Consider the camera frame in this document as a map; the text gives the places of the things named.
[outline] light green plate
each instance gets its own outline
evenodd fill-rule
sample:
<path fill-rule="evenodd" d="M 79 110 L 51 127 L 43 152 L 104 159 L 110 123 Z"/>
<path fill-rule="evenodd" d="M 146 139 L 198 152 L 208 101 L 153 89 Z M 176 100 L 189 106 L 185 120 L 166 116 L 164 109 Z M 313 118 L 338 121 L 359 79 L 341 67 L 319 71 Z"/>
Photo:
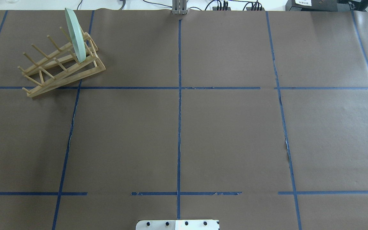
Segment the light green plate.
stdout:
<path fill-rule="evenodd" d="M 67 29 L 69 30 L 70 39 L 72 40 L 76 57 L 78 58 L 79 62 L 82 62 L 86 60 L 86 50 L 78 18 L 76 17 L 75 12 L 68 8 L 65 8 L 65 16 Z"/>

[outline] white label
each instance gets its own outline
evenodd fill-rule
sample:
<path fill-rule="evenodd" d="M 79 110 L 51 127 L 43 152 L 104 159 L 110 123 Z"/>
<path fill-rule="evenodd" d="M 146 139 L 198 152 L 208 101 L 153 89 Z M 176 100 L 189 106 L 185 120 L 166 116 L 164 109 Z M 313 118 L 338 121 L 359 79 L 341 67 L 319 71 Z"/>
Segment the white label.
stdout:
<path fill-rule="evenodd" d="M 311 6 L 311 0 L 295 0 L 295 3 L 303 6 Z"/>

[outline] black device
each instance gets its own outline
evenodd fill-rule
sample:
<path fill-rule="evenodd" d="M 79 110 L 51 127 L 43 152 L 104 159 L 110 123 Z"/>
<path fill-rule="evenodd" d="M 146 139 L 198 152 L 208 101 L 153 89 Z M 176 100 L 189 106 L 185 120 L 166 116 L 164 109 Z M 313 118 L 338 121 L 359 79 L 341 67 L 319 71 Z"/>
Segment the black device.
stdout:
<path fill-rule="evenodd" d="M 219 7 L 217 7 L 217 6 L 213 6 L 213 7 L 212 7 L 212 10 L 220 10 L 220 8 L 219 8 Z M 221 10 L 231 10 L 231 7 L 229 7 L 229 6 L 228 6 L 228 8 L 227 8 L 227 7 L 225 7 L 225 9 L 221 9 Z"/>
<path fill-rule="evenodd" d="M 257 10 L 257 9 L 253 10 L 253 8 L 252 8 L 252 7 L 247 7 L 247 8 L 246 8 L 246 10 L 247 10 L 247 11 L 265 11 L 265 8 L 260 7 L 258 10 Z"/>
<path fill-rule="evenodd" d="M 365 11 L 368 0 L 288 0 L 286 11 Z"/>

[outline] cable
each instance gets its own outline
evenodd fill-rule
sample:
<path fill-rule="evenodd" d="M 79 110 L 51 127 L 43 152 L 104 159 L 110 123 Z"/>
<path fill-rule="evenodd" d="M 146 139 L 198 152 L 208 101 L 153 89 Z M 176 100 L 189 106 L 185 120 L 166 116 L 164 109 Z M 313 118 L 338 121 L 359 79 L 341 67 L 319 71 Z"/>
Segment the cable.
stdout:
<path fill-rule="evenodd" d="M 143 2 L 145 2 L 145 3 L 149 3 L 149 4 L 154 4 L 154 5 L 165 6 L 165 7 L 171 7 L 171 8 L 172 8 L 172 6 L 167 6 L 167 5 L 160 4 L 160 3 L 151 3 L 151 2 L 147 2 L 146 0 L 143 0 Z"/>
<path fill-rule="evenodd" d="M 258 3 L 257 4 L 257 11 L 261 11 L 262 10 L 262 4 Z"/>
<path fill-rule="evenodd" d="M 201 10 L 201 11 L 202 11 L 202 9 L 200 9 L 200 8 L 198 8 L 198 7 L 195 7 L 195 6 L 190 7 L 189 9 L 193 9 L 193 8 L 196 8 L 196 9 L 199 9 L 199 10 Z"/>
<path fill-rule="evenodd" d="M 124 8 L 124 6 L 126 5 L 126 0 L 123 0 L 123 5 L 120 7 L 119 10 L 122 10 Z"/>
<path fill-rule="evenodd" d="M 248 4 L 250 4 L 250 3 L 252 4 L 252 6 L 251 6 L 251 7 L 254 7 L 254 3 L 253 3 L 253 2 L 248 2 L 247 4 L 245 4 L 245 6 L 244 6 L 244 8 L 242 9 L 242 11 L 244 11 L 244 10 L 245 10 L 245 8 L 247 7 L 247 5 L 248 5 Z"/>
<path fill-rule="evenodd" d="M 213 3 L 213 2 L 217 2 L 217 8 L 218 8 L 218 6 L 220 5 L 220 6 L 222 6 L 222 3 L 221 3 L 221 1 L 219 1 L 219 0 L 212 0 L 212 1 L 210 1 L 210 3 L 208 3 L 208 5 L 205 7 L 205 10 L 207 10 L 207 8 L 208 8 L 208 6 L 211 4 L 211 3 Z"/>
<path fill-rule="evenodd" d="M 83 0 L 80 0 L 80 3 L 78 5 L 78 7 L 76 8 L 76 10 L 79 10 L 79 6 L 82 4 Z"/>

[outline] black cable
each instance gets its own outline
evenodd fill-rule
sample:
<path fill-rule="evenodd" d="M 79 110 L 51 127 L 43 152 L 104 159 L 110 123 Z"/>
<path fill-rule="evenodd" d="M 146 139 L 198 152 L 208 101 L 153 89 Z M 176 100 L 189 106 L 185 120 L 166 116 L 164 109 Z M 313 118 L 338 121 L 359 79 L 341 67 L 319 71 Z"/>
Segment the black cable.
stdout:
<path fill-rule="evenodd" d="M 210 2 L 208 3 L 208 5 L 205 7 L 205 10 L 207 10 L 208 6 L 209 6 L 211 3 L 215 2 L 215 1 L 217 2 L 217 8 L 218 8 L 218 6 L 219 6 L 219 5 L 221 5 L 221 4 L 222 4 L 220 0 L 212 0 L 212 1 L 210 1 Z"/>
<path fill-rule="evenodd" d="M 253 3 L 253 2 L 248 2 L 247 4 L 245 4 L 245 6 L 244 6 L 244 8 L 242 9 L 242 11 L 244 11 L 244 10 L 245 10 L 245 8 L 247 7 L 247 5 L 248 5 L 248 4 L 250 4 L 250 3 L 252 4 L 252 6 L 251 6 L 251 7 L 254 7 L 254 3 Z"/>
<path fill-rule="evenodd" d="M 165 7 L 171 7 L 171 8 L 172 8 L 172 6 L 167 6 L 167 5 L 160 4 L 160 3 L 151 3 L 151 2 L 147 2 L 146 0 L 143 0 L 143 2 L 145 2 L 145 3 L 149 3 L 149 4 L 154 4 L 154 5 L 165 6 Z"/>
<path fill-rule="evenodd" d="M 189 9 L 193 9 L 193 8 L 196 8 L 196 9 L 199 9 L 199 10 L 201 10 L 201 11 L 202 11 L 202 9 L 200 9 L 200 8 L 198 8 L 198 7 L 195 7 L 195 6 L 190 7 Z"/>
<path fill-rule="evenodd" d="M 126 0 L 123 0 L 123 5 L 120 7 L 119 10 L 122 10 L 124 8 L 124 6 L 126 5 Z"/>
<path fill-rule="evenodd" d="M 256 2 L 254 5 L 254 11 L 261 11 L 262 10 L 262 4 L 260 2 Z"/>
<path fill-rule="evenodd" d="M 82 4 L 83 0 L 80 0 L 80 3 L 78 5 L 78 7 L 76 8 L 76 10 L 79 10 L 79 6 Z"/>
<path fill-rule="evenodd" d="M 258 1 L 252 6 L 251 11 L 257 11 Z"/>

